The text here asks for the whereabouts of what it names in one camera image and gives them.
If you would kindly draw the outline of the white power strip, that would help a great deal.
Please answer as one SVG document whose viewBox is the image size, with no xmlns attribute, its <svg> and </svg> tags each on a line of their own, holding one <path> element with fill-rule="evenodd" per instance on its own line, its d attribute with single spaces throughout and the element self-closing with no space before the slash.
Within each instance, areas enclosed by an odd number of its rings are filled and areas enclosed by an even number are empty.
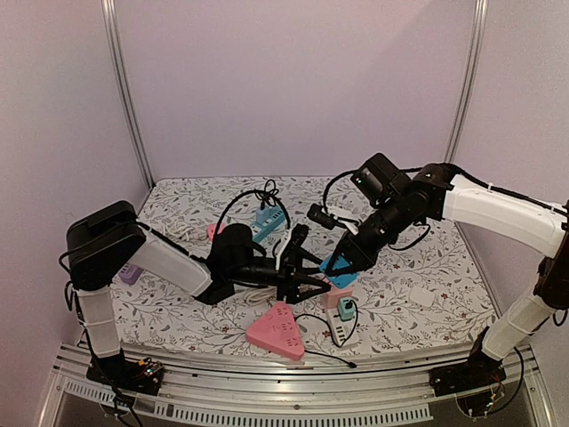
<svg viewBox="0 0 569 427">
<path fill-rule="evenodd" d="M 352 350 L 359 346 L 359 335 L 353 326 L 356 318 L 342 322 L 337 309 L 325 311 L 325 318 L 332 329 L 332 338 L 344 350 Z"/>
</svg>

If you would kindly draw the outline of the light blue charger plug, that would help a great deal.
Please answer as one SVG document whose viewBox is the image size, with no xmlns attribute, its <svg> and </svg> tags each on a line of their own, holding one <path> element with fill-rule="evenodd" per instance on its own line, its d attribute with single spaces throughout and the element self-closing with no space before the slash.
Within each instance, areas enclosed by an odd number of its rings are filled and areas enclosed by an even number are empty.
<svg viewBox="0 0 569 427">
<path fill-rule="evenodd" d="M 270 218 L 271 214 L 272 214 L 271 207 L 266 207 L 266 206 L 264 208 L 259 207 L 255 211 L 255 221 L 259 224 L 262 224 L 263 222 L 265 222 L 267 219 Z"/>
</svg>

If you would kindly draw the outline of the teal power strip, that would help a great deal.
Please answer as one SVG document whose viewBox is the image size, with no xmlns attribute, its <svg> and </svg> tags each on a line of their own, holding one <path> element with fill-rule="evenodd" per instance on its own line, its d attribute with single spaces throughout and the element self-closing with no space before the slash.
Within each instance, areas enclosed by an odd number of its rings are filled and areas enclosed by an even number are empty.
<svg viewBox="0 0 569 427">
<path fill-rule="evenodd" d="M 272 208 L 272 214 L 269 219 L 267 219 L 262 224 L 254 221 L 251 225 L 252 229 L 252 240 L 256 243 L 260 243 L 267 236 L 269 236 L 273 231 L 275 231 L 283 222 L 285 222 L 285 214 L 283 210 L 278 206 L 267 206 Z"/>
</svg>

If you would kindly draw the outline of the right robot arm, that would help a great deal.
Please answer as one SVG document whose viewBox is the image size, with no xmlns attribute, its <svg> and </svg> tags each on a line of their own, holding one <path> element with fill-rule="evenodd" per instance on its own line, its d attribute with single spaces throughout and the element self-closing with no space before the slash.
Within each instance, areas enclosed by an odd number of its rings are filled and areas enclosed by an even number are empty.
<svg viewBox="0 0 569 427">
<path fill-rule="evenodd" d="M 373 213 L 341 237 L 325 267 L 328 277 L 369 270 L 385 246 L 426 220 L 486 230 L 541 255 L 534 286 L 477 336 L 468 358 L 429 372 L 437 396 L 504 380 L 503 360 L 568 309 L 568 206 L 497 187 L 450 163 L 430 163 L 409 175 L 381 153 L 349 175 Z"/>
</svg>

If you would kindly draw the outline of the blue plug adapter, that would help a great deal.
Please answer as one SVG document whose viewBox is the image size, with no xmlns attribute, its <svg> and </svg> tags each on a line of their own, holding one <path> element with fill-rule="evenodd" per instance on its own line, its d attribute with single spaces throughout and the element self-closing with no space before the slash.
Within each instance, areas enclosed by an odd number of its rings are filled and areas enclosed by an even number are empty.
<svg viewBox="0 0 569 427">
<path fill-rule="evenodd" d="M 328 267 L 328 263 L 331 260 L 331 256 L 326 257 L 320 264 L 319 269 L 320 271 L 325 275 L 325 278 L 330 281 L 334 286 L 336 286 L 339 289 L 344 289 L 347 288 L 348 286 L 350 286 L 353 282 L 355 282 L 358 279 L 359 274 L 356 273 L 349 273 L 349 274 L 342 274 L 342 275 L 336 275 L 336 276 L 331 276 L 329 274 L 327 274 L 326 268 Z M 343 258 L 343 257 L 339 257 L 332 268 L 332 271 L 337 271 L 337 270 L 342 270 L 345 269 L 347 267 L 349 267 L 350 264 Z"/>
</svg>

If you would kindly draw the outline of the pink power strip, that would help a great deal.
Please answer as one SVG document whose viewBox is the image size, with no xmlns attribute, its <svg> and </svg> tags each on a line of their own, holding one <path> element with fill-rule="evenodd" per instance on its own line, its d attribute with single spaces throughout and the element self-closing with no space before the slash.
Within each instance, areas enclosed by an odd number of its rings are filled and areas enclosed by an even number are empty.
<svg viewBox="0 0 569 427">
<path fill-rule="evenodd" d="M 293 311 L 285 302 L 277 302 L 249 326 L 245 339 L 250 344 L 292 361 L 301 360 L 305 353 Z"/>
</svg>

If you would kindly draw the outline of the purple power strip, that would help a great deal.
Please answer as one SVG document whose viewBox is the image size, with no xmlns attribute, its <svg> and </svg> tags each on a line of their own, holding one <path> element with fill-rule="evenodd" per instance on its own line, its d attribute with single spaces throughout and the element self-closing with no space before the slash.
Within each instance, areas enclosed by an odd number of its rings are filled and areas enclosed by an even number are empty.
<svg viewBox="0 0 569 427">
<path fill-rule="evenodd" d="M 134 285 L 141 276 L 143 269 L 132 264 L 125 264 L 125 266 L 118 271 L 119 279 L 127 284 Z"/>
</svg>

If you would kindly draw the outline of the teal small adapter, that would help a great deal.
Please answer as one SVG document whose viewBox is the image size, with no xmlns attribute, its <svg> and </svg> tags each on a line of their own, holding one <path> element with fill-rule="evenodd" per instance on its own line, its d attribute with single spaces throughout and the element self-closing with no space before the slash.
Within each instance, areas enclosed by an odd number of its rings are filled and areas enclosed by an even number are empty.
<svg viewBox="0 0 569 427">
<path fill-rule="evenodd" d="M 347 322 L 355 317 L 357 307 L 352 298 L 344 297 L 339 300 L 337 310 L 339 319 Z"/>
</svg>

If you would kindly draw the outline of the pink cube socket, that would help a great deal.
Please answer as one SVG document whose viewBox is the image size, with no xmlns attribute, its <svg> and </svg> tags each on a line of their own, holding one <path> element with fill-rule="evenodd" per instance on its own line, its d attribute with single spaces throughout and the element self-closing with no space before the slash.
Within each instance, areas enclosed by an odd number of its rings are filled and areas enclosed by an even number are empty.
<svg viewBox="0 0 569 427">
<path fill-rule="evenodd" d="M 331 290 L 325 293 L 322 297 L 324 307 L 327 310 L 337 308 L 342 298 L 349 298 L 352 296 L 353 290 L 353 286 L 347 286 L 344 288 L 332 286 Z"/>
</svg>

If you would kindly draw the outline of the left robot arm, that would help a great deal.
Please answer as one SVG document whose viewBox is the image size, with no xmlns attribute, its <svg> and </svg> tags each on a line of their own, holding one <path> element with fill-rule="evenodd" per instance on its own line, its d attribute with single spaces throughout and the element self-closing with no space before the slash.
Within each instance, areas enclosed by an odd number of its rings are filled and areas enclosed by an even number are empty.
<svg viewBox="0 0 569 427">
<path fill-rule="evenodd" d="M 91 353 L 87 378 L 113 391 L 148 395 L 156 395 L 161 386 L 160 364 L 127 360 L 118 338 L 110 285 L 125 265 L 148 271 L 206 305 L 234 295 L 236 286 L 252 285 L 273 286 L 278 300 L 296 304 L 331 289 L 317 278 L 321 259 L 302 246 L 308 231 L 303 224 L 288 226 L 281 254 L 270 257 L 249 226 L 218 222 L 210 253 L 203 258 L 140 222 L 125 200 L 73 223 L 59 263 L 69 275 L 68 307 L 76 310 L 86 332 Z"/>
</svg>

